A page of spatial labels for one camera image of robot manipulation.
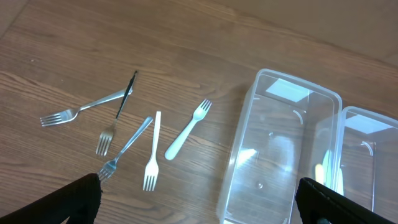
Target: fork head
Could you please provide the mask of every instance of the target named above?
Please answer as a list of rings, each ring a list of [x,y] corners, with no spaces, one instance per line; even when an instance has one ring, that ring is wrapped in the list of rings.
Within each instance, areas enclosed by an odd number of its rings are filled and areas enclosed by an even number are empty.
[[[210,100],[203,100],[203,102],[198,106],[198,108],[193,112],[193,119],[200,121],[205,118],[207,112],[211,107],[212,102]]]
[[[108,180],[116,170],[116,161],[111,160],[105,163],[102,169],[97,173],[101,182]]]
[[[114,124],[110,127],[106,128],[101,135],[99,136],[99,141],[97,145],[97,150],[95,153],[101,156],[105,156],[108,152],[109,146],[111,145],[111,141],[114,134]]]
[[[159,166],[156,160],[150,160],[145,168],[144,185],[142,189],[145,191],[154,191],[158,174]]]
[[[40,122],[42,123],[43,127],[62,124],[75,119],[78,113],[79,109],[67,109],[65,111],[42,117],[40,118]]]

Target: fork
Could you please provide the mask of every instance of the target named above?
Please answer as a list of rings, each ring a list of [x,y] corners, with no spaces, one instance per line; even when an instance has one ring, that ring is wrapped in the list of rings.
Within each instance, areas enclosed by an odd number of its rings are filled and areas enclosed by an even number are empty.
[[[155,190],[157,174],[159,174],[159,166],[157,165],[156,162],[156,149],[157,149],[157,142],[159,140],[161,114],[162,113],[160,111],[156,112],[154,140],[152,142],[152,154],[150,155],[149,162],[145,167],[144,185],[142,186],[142,189],[146,191]]]
[[[136,74],[137,73],[138,73],[138,71],[134,72],[134,75],[132,76],[132,78],[131,78],[131,80],[129,82],[129,85],[126,88],[126,92],[124,93],[123,100],[122,100],[122,103],[120,105],[119,111],[116,114],[116,118],[114,119],[112,125],[110,127],[106,128],[101,133],[101,135],[99,136],[97,149],[95,151],[95,153],[98,154],[98,155],[105,156],[106,153],[108,152],[109,146],[111,145],[112,138],[113,138],[113,135],[114,135],[114,129],[116,127],[116,123],[118,122],[118,118],[119,118],[120,112],[122,111],[122,109],[124,107],[124,104],[125,104],[128,96],[129,96],[128,95],[129,90],[132,90],[132,85],[134,84],[134,80],[136,78]]]
[[[174,159],[177,153],[180,151],[182,145],[187,139],[189,133],[192,131],[193,127],[197,124],[198,121],[203,120],[205,118],[207,112],[211,107],[212,102],[210,100],[203,100],[203,102],[198,106],[198,108],[193,112],[192,120],[188,123],[187,127],[181,132],[181,134],[174,140],[174,142],[170,145],[165,153],[165,157],[168,160]]]
[[[150,125],[152,122],[152,117],[149,116],[145,119],[143,124],[139,127],[139,129],[134,133],[134,135],[131,137],[131,139],[126,143],[126,145],[123,147],[123,149],[119,152],[119,154],[111,161],[108,161],[105,163],[105,165],[102,167],[102,169],[98,172],[98,178],[101,182],[105,182],[108,180],[114,171],[116,170],[116,164],[118,163],[118,160],[120,157],[123,155],[124,152],[131,146],[131,144],[145,131],[145,129]]]
[[[111,100],[115,100],[120,97],[123,97],[125,92],[126,92],[126,90],[123,89],[116,93],[110,94],[109,96],[105,96],[104,98],[102,98],[100,100],[96,100],[92,103],[84,105],[80,108],[67,109],[65,111],[61,111],[61,112],[58,112],[55,114],[51,114],[51,115],[42,117],[42,118],[40,118],[40,122],[42,123],[43,127],[46,127],[46,126],[62,124],[62,123],[66,123],[69,121],[73,121],[77,117],[78,113],[81,112],[82,110],[91,108],[92,106],[100,105],[102,103],[105,103],[105,102],[108,102]]]

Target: clear plastic container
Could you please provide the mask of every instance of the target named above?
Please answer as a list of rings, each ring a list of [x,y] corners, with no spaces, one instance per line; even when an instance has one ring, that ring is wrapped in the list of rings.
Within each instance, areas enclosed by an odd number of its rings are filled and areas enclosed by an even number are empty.
[[[217,206],[220,223],[301,223],[298,181],[332,188],[341,98],[319,85],[263,69],[247,92]]]
[[[341,118],[334,188],[397,223],[398,121],[353,106]]]

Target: metal fork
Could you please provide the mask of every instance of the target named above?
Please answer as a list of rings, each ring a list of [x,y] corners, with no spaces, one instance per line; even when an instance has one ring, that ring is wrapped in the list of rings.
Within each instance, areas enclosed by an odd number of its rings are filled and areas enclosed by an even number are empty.
[[[159,174],[159,166],[157,165],[156,162],[156,149],[157,149],[157,142],[159,140],[160,116],[161,112],[160,111],[156,112],[154,140],[152,142],[152,154],[150,155],[149,162],[145,167],[144,185],[142,187],[142,189],[146,191],[155,190],[157,175]]]
[[[122,109],[124,107],[124,104],[127,100],[127,97],[129,96],[129,90],[132,90],[132,85],[134,84],[134,80],[136,78],[136,74],[138,73],[138,71],[134,72],[134,75],[132,76],[129,85],[126,88],[126,92],[124,93],[123,96],[123,100],[122,103],[120,105],[119,111],[116,114],[116,118],[114,119],[112,125],[108,128],[106,128],[101,135],[99,136],[99,140],[98,140],[98,145],[97,145],[97,149],[95,151],[96,154],[101,155],[101,156],[105,156],[106,153],[108,152],[109,146],[111,145],[112,142],[112,138],[114,135],[114,129],[116,127],[116,123],[118,122],[118,118],[120,115],[120,112],[122,112]]]
[[[116,170],[116,164],[118,160],[122,156],[124,152],[131,146],[131,144],[145,131],[145,129],[150,125],[152,122],[152,117],[147,117],[143,124],[139,127],[136,133],[131,137],[131,139],[127,142],[127,144],[123,147],[123,149],[119,152],[119,154],[111,161],[105,163],[102,169],[98,172],[98,177],[101,182],[105,182],[108,180],[114,171]]]
[[[187,139],[189,133],[195,127],[198,121],[201,121],[205,118],[207,112],[211,107],[212,102],[210,100],[203,100],[203,102],[199,105],[199,107],[193,112],[192,120],[189,122],[187,127],[181,132],[181,134],[174,140],[174,142],[170,145],[165,153],[165,157],[168,160],[174,159],[177,153],[180,151],[182,145]]]
[[[72,109],[67,109],[65,111],[61,111],[55,114],[51,114],[45,117],[40,118],[40,122],[42,123],[43,127],[46,126],[51,126],[51,125],[56,125],[56,124],[62,124],[66,123],[69,121],[73,121],[79,112],[82,110],[91,108],[92,106],[100,105],[102,103],[118,99],[120,97],[124,96],[124,93],[126,92],[126,89],[120,90],[116,93],[110,94],[109,96],[105,96],[104,98],[100,100],[96,100],[92,103],[89,103],[87,105],[84,105],[80,108],[72,108]]]

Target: utensil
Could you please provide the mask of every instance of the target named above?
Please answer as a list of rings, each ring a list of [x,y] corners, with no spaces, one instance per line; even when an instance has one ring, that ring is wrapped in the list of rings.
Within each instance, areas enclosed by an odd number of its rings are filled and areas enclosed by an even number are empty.
[[[109,96],[105,96],[104,98],[102,98],[100,100],[96,100],[92,103],[84,105],[80,108],[67,109],[65,111],[61,111],[61,112],[58,112],[55,114],[51,114],[51,115],[42,117],[42,118],[40,118],[40,122],[42,123],[43,127],[46,127],[46,126],[62,124],[62,123],[72,121],[77,117],[78,113],[81,112],[82,110],[91,108],[92,106],[100,105],[102,103],[105,103],[105,102],[108,102],[111,100],[118,99],[118,98],[124,96],[125,92],[126,92],[126,90],[123,89],[116,93],[110,94]]]
[[[143,124],[139,127],[139,129],[136,131],[136,133],[131,137],[131,139],[126,143],[126,145],[123,147],[123,149],[119,152],[119,154],[111,161],[108,161],[105,163],[105,165],[102,167],[102,169],[98,172],[98,177],[101,182],[104,182],[105,180],[108,180],[114,171],[116,170],[116,164],[118,163],[118,160],[122,156],[124,152],[131,146],[131,144],[145,131],[145,129],[150,125],[152,122],[152,117],[147,117]]]
[[[157,142],[159,140],[161,114],[162,113],[160,111],[156,112],[154,140],[152,142],[152,154],[150,155],[149,162],[145,168],[144,185],[142,187],[142,189],[146,191],[155,190],[157,174],[159,174],[159,166],[157,165],[156,162],[156,149],[157,149]]]
[[[193,112],[192,120],[188,123],[187,127],[181,132],[181,134],[174,140],[174,142],[170,145],[165,153],[165,157],[168,160],[174,159],[179,150],[181,149],[183,143],[187,139],[189,133],[196,125],[198,121],[201,121],[205,118],[207,112],[211,107],[212,102],[210,100],[203,100],[203,102],[199,105],[199,107]]]
[[[122,109],[124,107],[127,97],[129,96],[128,95],[129,90],[132,90],[132,85],[134,84],[134,80],[136,78],[137,73],[138,73],[138,71],[134,72],[134,75],[132,76],[132,78],[129,82],[129,85],[126,88],[126,92],[124,93],[122,103],[120,105],[118,113],[116,114],[116,118],[114,119],[113,124],[110,127],[106,128],[99,136],[98,145],[97,145],[97,148],[95,151],[95,153],[98,155],[105,156],[106,153],[108,152],[109,146],[111,145],[111,141],[112,141],[112,138],[114,135],[114,129],[116,127],[116,123],[118,122],[120,112],[122,111]]]

